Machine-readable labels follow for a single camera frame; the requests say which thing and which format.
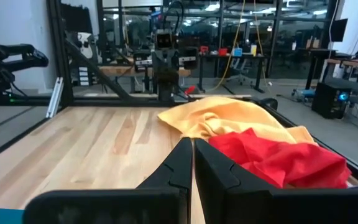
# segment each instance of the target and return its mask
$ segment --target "desk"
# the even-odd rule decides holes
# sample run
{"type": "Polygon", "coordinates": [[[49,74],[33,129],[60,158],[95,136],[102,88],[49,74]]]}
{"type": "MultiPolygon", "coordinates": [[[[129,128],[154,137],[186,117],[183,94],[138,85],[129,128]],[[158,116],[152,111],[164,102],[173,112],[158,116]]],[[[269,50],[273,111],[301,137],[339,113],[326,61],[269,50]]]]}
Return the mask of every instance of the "desk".
{"type": "Polygon", "coordinates": [[[334,73],[334,69],[335,69],[335,65],[345,65],[345,66],[351,66],[351,67],[358,67],[358,60],[352,60],[352,59],[345,59],[345,60],[341,60],[338,58],[335,59],[328,59],[327,60],[327,67],[324,71],[323,74],[323,79],[322,81],[324,82],[325,78],[327,77],[327,75],[330,73],[334,73]]]}
{"type": "MultiPolygon", "coordinates": [[[[203,89],[203,73],[204,73],[204,69],[203,69],[203,59],[204,58],[212,58],[212,59],[219,59],[219,58],[229,58],[229,55],[226,56],[222,56],[222,55],[217,55],[217,54],[208,54],[208,55],[200,55],[200,75],[198,77],[198,88],[200,89],[200,91],[204,91],[203,89]]],[[[263,90],[261,90],[259,88],[260,85],[260,78],[262,76],[262,72],[263,72],[263,66],[264,66],[264,62],[266,57],[265,56],[253,56],[252,54],[242,54],[241,57],[236,57],[236,56],[232,56],[231,58],[239,58],[239,59],[257,59],[259,60],[258,63],[258,73],[257,73],[257,77],[256,77],[256,83],[255,85],[251,85],[251,87],[255,90],[257,90],[260,93],[265,93],[263,90]]]]}

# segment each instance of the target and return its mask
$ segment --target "red cloth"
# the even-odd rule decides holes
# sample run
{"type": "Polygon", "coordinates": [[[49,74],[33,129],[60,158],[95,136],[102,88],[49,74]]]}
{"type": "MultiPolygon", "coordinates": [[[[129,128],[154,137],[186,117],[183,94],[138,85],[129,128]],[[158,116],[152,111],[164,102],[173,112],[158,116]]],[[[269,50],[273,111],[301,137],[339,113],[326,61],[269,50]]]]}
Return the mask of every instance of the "red cloth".
{"type": "Polygon", "coordinates": [[[209,139],[210,145],[268,183],[305,188],[346,188],[345,158],[308,143],[262,139],[252,129],[209,139]]]}

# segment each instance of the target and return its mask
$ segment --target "wood grain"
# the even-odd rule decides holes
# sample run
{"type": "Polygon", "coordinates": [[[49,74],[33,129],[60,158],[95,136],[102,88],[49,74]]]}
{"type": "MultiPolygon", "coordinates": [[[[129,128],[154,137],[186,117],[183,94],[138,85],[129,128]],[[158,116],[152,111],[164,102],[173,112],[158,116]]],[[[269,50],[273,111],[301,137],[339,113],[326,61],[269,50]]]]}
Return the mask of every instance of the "wood grain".
{"type": "MultiPolygon", "coordinates": [[[[57,189],[133,189],[180,140],[166,108],[67,108],[0,154],[0,208],[57,189]]],[[[192,220],[204,223],[193,189],[192,220]]]]}

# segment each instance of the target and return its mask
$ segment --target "floor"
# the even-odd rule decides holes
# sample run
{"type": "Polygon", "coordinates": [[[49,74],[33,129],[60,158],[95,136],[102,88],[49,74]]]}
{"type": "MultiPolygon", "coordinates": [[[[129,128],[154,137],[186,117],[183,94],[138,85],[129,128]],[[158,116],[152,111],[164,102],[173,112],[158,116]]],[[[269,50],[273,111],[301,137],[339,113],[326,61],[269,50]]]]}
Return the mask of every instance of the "floor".
{"type": "MultiPolygon", "coordinates": [[[[190,78],[186,81],[187,85],[192,85],[197,82],[198,79],[190,78]]],[[[232,80],[224,85],[235,94],[251,94],[259,98],[266,98],[275,96],[276,94],[282,94],[290,97],[290,92],[294,88],[301,88],[304,86],[304,80],[269,80],[273,85],[269,87],[269,91],[264,94],[250,88],[249,84],[253,80],[248,80],[247,83],[240,86],[237,81],[232,80]]],[[[123,78],[120,80],[124,88],[128,88],[128,81],[123,78]]],[[[216,85],[217,81],[212,78],[206,78],[204,80],[204,88],[212,89],[216,85]]],[[[87,93],[100,93],[100,86],[89,87],[77,87],[75,88],[76,95],[84,95],[87,93]]],[[[209,91],[208,94],[229,94],[229,92],[222,86],[216,90],[209,91]]],[[[353,116],[346,116],[343,120],[327,120],[320,115],[312,112],[307,105],[302,103],[296,103],[292,100],[278,97],[278,111],[284,116],[292,120],[299,125],[305,125],[310,133],[318,139],[325,142],[335,150],[344,154],[345,156],[358,162],[358,128],[352,124],[358,125],[358,118],[353,116]]],[[[46,108],[0,108],[0,122],[5,119],[19,114],[25,110],[28,110],[24,114],[18,115],[16,118],[0,125],[0,146],[9,139],[23,132],[33,124],[37,123],[45,117],[46,108]]],[[[358,115],[358,107],[353,109],[353,114],[358,115]]]]}

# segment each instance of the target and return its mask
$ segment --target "monitor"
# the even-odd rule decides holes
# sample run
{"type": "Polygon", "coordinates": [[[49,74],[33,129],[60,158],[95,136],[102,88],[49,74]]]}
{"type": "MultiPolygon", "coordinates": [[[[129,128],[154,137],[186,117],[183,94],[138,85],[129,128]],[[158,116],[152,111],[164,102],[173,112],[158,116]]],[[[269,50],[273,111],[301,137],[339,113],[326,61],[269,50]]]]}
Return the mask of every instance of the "monitor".
{"type": "Polygon", "coordinates": [[[331,26],[331,42],[342,42],[345,35],[347,19],[333,21],[331,26]]]}

